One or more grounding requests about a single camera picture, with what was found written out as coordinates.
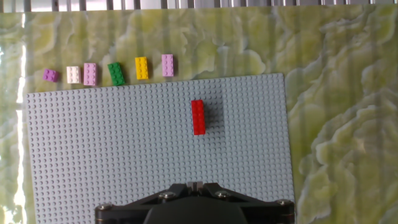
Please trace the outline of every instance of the yellow lego brick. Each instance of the yellow lego brick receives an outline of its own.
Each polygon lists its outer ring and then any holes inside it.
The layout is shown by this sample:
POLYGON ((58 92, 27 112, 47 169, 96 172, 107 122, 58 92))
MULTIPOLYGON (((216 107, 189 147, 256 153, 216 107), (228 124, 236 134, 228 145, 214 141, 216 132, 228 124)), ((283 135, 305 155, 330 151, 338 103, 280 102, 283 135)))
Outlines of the yellow lego brick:
POLYGON ((136 70, 138 80, 145 80, 149 78, 147 57, 136 58, 136 70))

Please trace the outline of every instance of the green marble surface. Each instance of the green marble surface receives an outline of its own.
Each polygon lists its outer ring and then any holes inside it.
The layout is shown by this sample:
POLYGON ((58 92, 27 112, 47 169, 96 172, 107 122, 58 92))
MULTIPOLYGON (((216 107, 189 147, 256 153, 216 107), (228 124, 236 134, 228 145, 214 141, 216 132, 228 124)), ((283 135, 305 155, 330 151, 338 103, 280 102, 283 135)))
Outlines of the green marble surface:
POLYGON ((84 88, 66 66, 120 62, 128 84, 285 75, 298 223, 398 223, 395 5, 0 14, 0 223, 35 223, 25 94, 84 88), (146 56, 150 79, 136 80, 146 56), (62 80, 42 80, 44 68, 62 80))

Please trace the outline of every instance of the white lego brick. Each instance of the white lego brick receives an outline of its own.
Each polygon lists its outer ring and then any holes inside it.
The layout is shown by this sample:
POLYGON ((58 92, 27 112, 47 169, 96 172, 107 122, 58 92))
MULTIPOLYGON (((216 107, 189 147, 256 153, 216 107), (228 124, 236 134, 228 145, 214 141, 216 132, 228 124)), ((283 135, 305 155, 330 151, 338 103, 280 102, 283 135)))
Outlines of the white lego brick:
POLYGON ((81 73, 79 66, 67 67, 68 83, 76 84, 81 83, 81 73))

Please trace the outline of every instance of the lego brick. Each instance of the lego brick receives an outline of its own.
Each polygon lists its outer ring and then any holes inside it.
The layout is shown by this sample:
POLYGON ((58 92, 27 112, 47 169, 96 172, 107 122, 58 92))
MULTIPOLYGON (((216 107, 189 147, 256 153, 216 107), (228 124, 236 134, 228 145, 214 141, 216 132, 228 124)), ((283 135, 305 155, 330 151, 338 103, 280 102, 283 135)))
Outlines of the lego brick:
POLYGON ((38 223, 92 223, 101 203, 189 181, 294 200, 283 74, 31 93, 25 102, 38 223), (199 99, 206 134, 194 136, 199 99))
POLYGON ((85 63, 84 67, 84 85, 96 86, 97 85, 97 64, 85 63))
POLYGON ((81 83, 81 73, 78 66, 67 67, 67 82, 68 83, 81 83))
POLYGON ((192 123, 193 134, 206 134, 205 129, 205 110, 203 109, 203 100, 192 100, 192 123))
POLYGON ((147 80, 149 78, 147 57, 136 58, 136 70, 138 80, 147 80))
POLYGON ((162 55, 162 71, 164 77, 174 76, 173 55, 162 55))
POLYGON ((113 85, 119 86, 119 85, 123 85, 126 83, 124 81, 122 70, 121 70, 120 64, 118 62, 109 64, 108 69, 111 74, 113 85))
POLYGON ((57 82, 58 76, 59 76, 58 72, 50 69, 45 69, 43 74, 43 79, 50 82, 57 82))

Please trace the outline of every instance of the pink lego brick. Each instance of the pink lego brick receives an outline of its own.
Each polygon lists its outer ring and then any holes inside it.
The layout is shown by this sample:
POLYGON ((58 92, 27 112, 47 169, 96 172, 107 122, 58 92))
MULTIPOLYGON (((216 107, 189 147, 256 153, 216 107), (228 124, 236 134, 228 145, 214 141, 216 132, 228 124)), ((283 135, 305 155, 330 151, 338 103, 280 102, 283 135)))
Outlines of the pink lego brick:
POLYGON ((85 63, 85 80, 84 84, 88 86, 97 85, 97 64, 95 63, 85 63))
POLYGON ((173 55, 162 55, 162 68, 164 77, 174 76, 173 55))
POLYGON ((58 72, 50 69, 45 69, 43 74, 43 79, 50 82, 58 81, 58 72))

